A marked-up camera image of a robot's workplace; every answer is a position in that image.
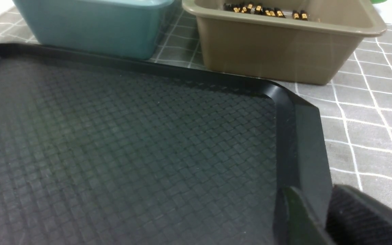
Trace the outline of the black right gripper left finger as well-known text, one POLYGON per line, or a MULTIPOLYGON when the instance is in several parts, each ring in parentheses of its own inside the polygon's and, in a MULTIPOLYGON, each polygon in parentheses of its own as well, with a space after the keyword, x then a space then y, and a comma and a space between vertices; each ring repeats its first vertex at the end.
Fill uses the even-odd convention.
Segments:
POLYGON ((281 244, 334 245, 301 191, 281 188, 281 244))

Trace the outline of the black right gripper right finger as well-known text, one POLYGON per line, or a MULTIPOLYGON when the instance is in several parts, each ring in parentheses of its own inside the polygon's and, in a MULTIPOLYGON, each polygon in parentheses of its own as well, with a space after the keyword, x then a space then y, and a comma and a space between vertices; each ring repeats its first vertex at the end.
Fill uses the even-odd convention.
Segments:
POLYGON ((392 245, 392 208, 348 185, 334 185, 325 229, 338 245, 392 245))

